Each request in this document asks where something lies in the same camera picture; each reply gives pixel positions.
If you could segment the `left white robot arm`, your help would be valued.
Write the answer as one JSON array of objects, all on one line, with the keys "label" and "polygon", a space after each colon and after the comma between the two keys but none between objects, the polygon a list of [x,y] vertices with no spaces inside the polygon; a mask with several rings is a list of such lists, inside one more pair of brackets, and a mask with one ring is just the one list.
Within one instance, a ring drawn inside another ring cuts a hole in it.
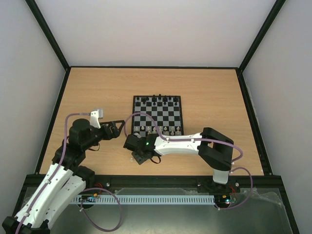
[{"label": "left white robot arm", "polygon": [[60,214],[81,192],[93,191],[95,172],[81,163],[86,151],[103,140],[120,135],[117,122],[79,118],[64,128],[64,140],[57,149],[41,184],[15,216],[2,223],[7,234],[48,234]]}]

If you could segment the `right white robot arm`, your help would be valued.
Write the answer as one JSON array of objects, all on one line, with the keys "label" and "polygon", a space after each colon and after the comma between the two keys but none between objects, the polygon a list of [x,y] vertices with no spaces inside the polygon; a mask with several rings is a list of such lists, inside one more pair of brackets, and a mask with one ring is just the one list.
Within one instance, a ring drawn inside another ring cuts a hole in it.
[{"label": "right white robot arm", "polygon": [[128,135],[124,146],[132,152],[138,164],[171,154],[192,154],[200,156],[213,169],[213,187],[225,190],[229,184],[232,168],[234,142],[213,128],[206,127],[201,133],[183,136],[149,134]]}]

